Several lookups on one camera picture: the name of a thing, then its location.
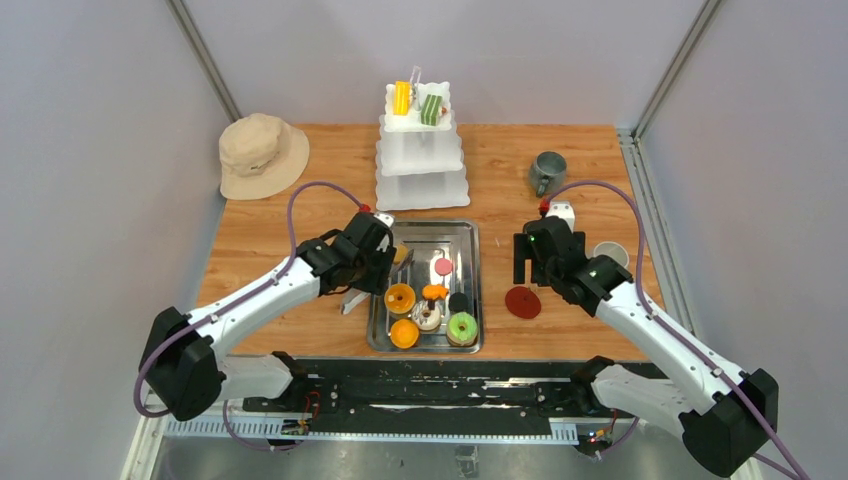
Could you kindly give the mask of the metal tongs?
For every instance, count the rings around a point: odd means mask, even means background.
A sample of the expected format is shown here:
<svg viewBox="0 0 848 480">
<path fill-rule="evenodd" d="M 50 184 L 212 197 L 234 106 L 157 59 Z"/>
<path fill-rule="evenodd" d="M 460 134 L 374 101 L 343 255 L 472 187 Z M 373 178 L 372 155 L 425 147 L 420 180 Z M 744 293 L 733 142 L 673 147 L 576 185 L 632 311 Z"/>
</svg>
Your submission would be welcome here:
<svg viewBox="0 0 848 480">
<path fill-rule="evenodd" d="M 389 280 L 391 280 L 395 275 L 397 275 L 400 271 L 402 271 L 412 262 L 413 252 L 413 249 L 408 248 L 407 258 L 402 263 L 400 263 L 399 265 L 394 265 L 392 262 L 392 266 L 388 273 Z M 343 295 L 342 301 L 340 303 L 340 314 L 350 314 L 359 304 L 363 303 L 371 296 L 371 293 L 351 288 Z"/>
</svg>

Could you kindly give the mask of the tan round biscuit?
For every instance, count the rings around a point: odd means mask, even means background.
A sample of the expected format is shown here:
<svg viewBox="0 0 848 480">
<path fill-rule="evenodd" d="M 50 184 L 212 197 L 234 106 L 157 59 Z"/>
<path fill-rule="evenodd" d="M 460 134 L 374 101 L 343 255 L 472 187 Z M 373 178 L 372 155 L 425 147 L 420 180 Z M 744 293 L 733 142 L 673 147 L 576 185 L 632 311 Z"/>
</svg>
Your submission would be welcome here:
<svg viewBox="0 0 848 480">
<path fill-rule="evenodd" d="M 399 265 L 400 263 L 402 263 L 407 258 L 407 255 L 408 255 L 408 248 L 403 244 L 397 245 L 395 255 L 394 255 L 394 258 L 393 258 L 393 264 Z"/>
</svg>

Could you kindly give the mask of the orange glazed donut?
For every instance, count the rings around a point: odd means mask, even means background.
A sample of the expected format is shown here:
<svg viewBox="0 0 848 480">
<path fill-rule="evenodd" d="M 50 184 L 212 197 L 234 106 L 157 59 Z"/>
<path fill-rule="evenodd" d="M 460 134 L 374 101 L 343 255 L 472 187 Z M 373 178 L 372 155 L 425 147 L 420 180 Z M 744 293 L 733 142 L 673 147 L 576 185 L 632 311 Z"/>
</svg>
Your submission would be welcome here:
<svg viewBox="0 0 848 480">
<path fill-rule="evenodd" d="M 391 285 L 386 290 L 383 299 L 387 311 L 397 316 L 408 314 L 417 302 L 414 289 L 406 283 Z"/>
</svg>

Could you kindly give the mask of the yellow cake slice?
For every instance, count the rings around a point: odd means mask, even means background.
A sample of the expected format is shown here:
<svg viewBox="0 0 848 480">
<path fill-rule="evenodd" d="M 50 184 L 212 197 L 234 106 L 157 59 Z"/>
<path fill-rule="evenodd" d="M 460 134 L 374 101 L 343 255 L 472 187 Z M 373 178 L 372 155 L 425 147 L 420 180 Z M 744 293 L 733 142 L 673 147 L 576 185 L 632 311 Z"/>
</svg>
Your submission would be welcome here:
<svg viewBox="0 0 848 480">
<path fill-rule="evenodd" d="M 392 113 L 395 116 L 406 116 L 412 103 L 412 85 L 408 81 L 397 81 L 394 84 Z"/>
</svg>

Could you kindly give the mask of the green striped cake slice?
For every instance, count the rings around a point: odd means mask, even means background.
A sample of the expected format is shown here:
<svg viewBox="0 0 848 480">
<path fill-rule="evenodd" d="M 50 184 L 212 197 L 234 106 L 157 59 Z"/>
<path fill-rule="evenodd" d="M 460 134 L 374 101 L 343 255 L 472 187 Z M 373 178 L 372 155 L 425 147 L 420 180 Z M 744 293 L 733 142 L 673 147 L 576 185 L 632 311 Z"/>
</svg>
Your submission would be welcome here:
<svg viewBox="0 0 848 480">
<path fill-rule="evenodd" d="M 443 97 L 428 94 L 420 109 L 420 122 L 425 126 L 436 126 L 442 116 Z"/>
</svg>

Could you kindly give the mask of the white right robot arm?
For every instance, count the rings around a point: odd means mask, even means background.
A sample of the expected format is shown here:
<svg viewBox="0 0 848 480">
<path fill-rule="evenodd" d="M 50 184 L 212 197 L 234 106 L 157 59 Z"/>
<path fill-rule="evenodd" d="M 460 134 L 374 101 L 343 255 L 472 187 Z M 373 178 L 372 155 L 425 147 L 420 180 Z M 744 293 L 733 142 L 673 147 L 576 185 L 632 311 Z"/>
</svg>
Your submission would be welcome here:
<svg viewBox="0 0 848 480">
<path fill-rule="evenodd" d="M 665 374 L 639 376 L 596 356 L 573 374 L 568 400 L 582 415 L 633 414 L 682 441 L 710 473 L 729 477 L 776 431 L 779 386 L 767 371 L 746 372 L 675 322 L 608 255 L 588 257 L 585 235 L 549 215 L 513 236 L 513 280 L 549 287 L 624 335 Z"/>
</svg>

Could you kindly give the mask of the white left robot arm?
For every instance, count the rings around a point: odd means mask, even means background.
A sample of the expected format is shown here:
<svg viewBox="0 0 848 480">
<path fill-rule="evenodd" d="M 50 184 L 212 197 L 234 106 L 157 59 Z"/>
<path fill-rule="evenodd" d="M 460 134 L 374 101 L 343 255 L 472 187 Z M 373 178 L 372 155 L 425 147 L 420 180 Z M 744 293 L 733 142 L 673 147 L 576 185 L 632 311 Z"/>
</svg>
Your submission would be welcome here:
<svg viewBox="0 0 848 480">
<path fill-rule="evenodd" d="M 373 295 L 388 287 L 396 253 L 395 218 L 356 213 L 342 230 L 302 242 L 268 273 L 229 296 L 154 319 L 139 364 L 138 385 L 162 401 L 163 415 L 191 420 L 218 401 L 263 397 L 283 413 L 298 411 L 306 386 L 278 354 L 238 357 L 245 338 L 289 310 L 349 288 Z"/>
</svg>

